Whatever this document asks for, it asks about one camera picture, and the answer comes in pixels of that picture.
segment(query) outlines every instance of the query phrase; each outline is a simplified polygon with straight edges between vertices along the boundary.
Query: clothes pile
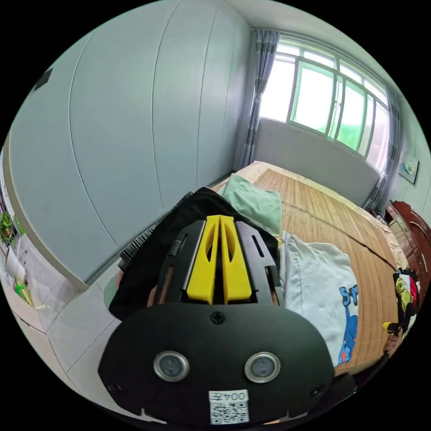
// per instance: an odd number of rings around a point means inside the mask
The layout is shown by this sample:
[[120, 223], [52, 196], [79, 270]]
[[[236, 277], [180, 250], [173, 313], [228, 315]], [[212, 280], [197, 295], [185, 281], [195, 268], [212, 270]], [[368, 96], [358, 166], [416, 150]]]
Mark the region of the clothes pile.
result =
[[398, 269], [393, 275], [398, 304], [398, 322], [406, 336], [419, 311], [420, 285], [414, 270]]
[[334, 367], [350, 361], [358, 326], [358, 286], [349, 256], [333, 244], [283, 232], [280, 280], [285, 307], [311, 322]]

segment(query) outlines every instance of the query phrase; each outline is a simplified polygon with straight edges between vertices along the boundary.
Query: cartoon print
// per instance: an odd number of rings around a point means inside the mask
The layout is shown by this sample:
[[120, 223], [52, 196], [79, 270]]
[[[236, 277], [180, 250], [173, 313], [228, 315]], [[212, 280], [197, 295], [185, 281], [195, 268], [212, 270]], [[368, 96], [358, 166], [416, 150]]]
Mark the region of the cartoon print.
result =
[[346, 330], [344, 331], [344, 340], [338, 357], [338, 364], [344, 364], [345, 362], [349, 362], [353, 347], [355, 346], [356, 342], [358, 316], [351, 316], [348, 306], [351, 303], [351, 298], [353, 304], [355, 306], [358, 305], [358, 286], [354, 285], [348, 291], [344, 286], [340, 287], [340, 293], [343, 297], [343, 305], [346, 309]]
[[355, 284], [353, 287], [347, 291], [347, 289], [343, 286], [340, 287], [340, 293], [343, 297], [343, 305], [348, 307], [350, 304], [350, 298], [353, 298], [353, 305], [358, 305], [358, 286]]
[[358, 316], [350, 315], [348, 307], [346, 307], [346, 330], [344, 331], [343, 345], [338, 356], [338, 363], [344, 364], [350, 361], [350, 355], [356, 342], [356, 332], [358, 329]]

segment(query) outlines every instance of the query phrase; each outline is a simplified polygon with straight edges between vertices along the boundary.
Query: qr code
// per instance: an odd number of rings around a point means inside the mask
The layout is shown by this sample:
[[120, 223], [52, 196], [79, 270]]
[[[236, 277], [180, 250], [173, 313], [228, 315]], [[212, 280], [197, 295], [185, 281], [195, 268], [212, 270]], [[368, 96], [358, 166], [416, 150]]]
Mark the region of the qr code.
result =
[[212, 425], [228, 425], [249, 421], [247, 402], [211, 403], [210, 405]]

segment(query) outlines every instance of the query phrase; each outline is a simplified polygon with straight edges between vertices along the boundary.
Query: window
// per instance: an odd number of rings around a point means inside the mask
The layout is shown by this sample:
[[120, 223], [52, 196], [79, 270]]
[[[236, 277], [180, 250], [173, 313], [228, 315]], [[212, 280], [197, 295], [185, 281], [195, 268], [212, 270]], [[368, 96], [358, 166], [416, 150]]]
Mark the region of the window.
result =
[[285, 122], [292, 95], [295, 58], [275, 59], [260, 103], [260, 116]]
[[359, 149], [362, 133], [362, 119], [365, 115], [365, 92], [346, 81], [344, 107], [337, 140], [350, 147]]
[[334, 74], [299, 62], [291, 121], [325, 133], [332, 104]]
[[332, 53], [281, 38], [260, 116], [321, 134], [379, 171], [386, 165], [385, 89]]
[[388, 145], [389, 114], [380, 103], [376, 103], [374, 132], [367, 160], [381, 172], [385, 168]]

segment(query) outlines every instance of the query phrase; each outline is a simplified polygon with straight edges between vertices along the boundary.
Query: ceiling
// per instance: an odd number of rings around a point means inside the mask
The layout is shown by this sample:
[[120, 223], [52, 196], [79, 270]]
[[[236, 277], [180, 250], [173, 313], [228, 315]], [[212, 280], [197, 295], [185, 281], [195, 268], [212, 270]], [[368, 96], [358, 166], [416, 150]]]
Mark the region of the ceiling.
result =
[[271, 0], [227, 0], [253, 28], [297, 31], [317, 37], [355, 56], [398, 89], [389, 74], [360, 45], [327, 22], [300, 9]]

